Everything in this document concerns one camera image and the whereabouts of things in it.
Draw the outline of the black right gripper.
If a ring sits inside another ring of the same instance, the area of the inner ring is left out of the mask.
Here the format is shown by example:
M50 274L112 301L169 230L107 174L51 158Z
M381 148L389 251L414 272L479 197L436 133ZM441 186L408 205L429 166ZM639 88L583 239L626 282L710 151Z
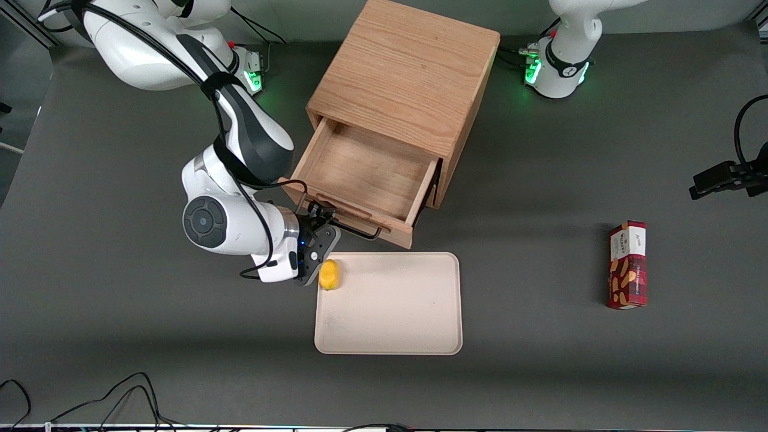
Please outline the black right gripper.
M299 235L297 238L297 263L299 268L316 268L318 266L317 258L311 257L317 238L316 232L321 227L332 224L335 213L337 213L337 209L334 205L326 202L310 202L309 214L295 214L299 224Z

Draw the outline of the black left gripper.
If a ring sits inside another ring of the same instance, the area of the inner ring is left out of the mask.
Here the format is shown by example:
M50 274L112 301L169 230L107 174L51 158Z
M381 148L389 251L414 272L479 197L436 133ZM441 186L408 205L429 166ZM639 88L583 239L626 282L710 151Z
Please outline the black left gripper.
M749 197L767 192L767 142L762 144L756 159L747 161L741 151L741 165L734 161L723 161L710 169L694 175L694 185L689 188L692 200L702 199L709 194L722 191L745 189Z

